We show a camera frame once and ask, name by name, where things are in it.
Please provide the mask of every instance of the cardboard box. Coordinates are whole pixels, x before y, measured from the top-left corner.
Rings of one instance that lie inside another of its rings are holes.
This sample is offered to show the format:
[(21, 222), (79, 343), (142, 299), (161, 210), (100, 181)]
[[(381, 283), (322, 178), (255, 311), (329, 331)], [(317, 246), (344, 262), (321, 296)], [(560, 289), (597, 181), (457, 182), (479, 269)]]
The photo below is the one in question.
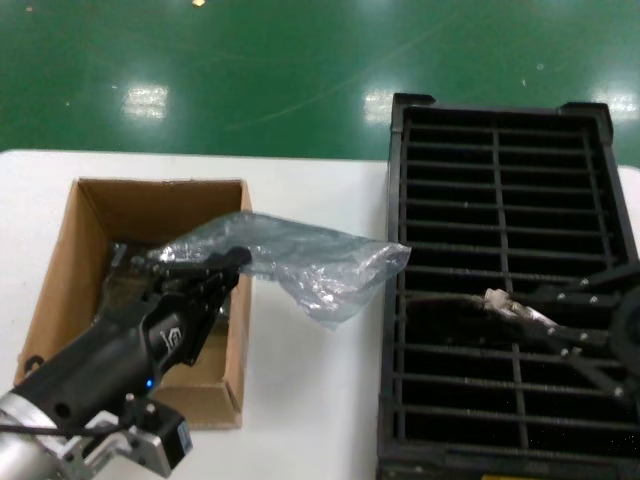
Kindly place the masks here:
[[(15, 383), (29, 358), (46, 361), (89, 327), (111, 242), (162, 245), (212, 218), (250, 209), (242, 181), (75, 181)], [(192, 428), (241, 424), (250, 306), (251, 280), (241, 275), (231, 294), (228, 334), (207, 337), (196, 364), (171, 369), (154, 394)]]

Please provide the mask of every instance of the white table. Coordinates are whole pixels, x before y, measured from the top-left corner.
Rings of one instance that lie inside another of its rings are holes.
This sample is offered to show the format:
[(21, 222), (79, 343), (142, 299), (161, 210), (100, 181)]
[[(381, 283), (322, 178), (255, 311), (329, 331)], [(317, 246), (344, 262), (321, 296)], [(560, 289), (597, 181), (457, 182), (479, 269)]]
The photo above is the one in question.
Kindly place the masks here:
[[(622, 170), (625, 186), (640, 186), (640, 172)], [(244, 178), (256, 211), (384, 239), (386, 172), (384, 162), (1, 154), (0, 391), (11, 386), (74, 178)], [(640, 198), (628, 202), (638, 235)], [(172, 478), (372, 480), (381, 323), (381, 294), (329, 332), (307, 319), (278, 286), (256, 282), (244, 426), (194, 433), (194, 450)], [(156, 477), (116, 460), (99, 478)]]

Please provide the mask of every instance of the green floor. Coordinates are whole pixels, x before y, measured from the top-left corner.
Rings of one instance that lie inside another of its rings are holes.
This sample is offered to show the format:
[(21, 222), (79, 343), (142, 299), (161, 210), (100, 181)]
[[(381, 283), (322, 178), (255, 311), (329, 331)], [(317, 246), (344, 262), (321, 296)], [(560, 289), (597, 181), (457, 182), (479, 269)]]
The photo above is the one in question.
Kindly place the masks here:
[(640, 165), (637, 0), (7, 0), (0, 149), (385, 159), (393, 92), (606, 101)]

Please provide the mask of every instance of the plastic bag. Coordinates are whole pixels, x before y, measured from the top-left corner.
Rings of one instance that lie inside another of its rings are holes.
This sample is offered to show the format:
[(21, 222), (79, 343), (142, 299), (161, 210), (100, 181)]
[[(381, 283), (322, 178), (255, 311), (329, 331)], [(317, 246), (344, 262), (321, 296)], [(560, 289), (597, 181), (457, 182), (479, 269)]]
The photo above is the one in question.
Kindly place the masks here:
[(215, 219), (149, 256), (202, 261), (243, 246), (252, 263), (243, 273), (277, 281), (304, 311), (328, 328), (355, 315), (376, 288), (400, 272), (411, 249), (253, 212)]

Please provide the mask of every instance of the cable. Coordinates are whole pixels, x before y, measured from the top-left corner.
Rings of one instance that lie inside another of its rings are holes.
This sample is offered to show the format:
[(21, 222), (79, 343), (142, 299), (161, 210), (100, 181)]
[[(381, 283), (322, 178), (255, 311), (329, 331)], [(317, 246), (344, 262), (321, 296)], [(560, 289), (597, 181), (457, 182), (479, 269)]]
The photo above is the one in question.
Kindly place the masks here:
[(24, 425), (0, 425), (0, 433), (15, 433), (19, 435), (44, 435), (53, 437), (101, 437), (129, 428), (127, 425), (109, 425), (93, 428), (46, 428), (26, 427)]

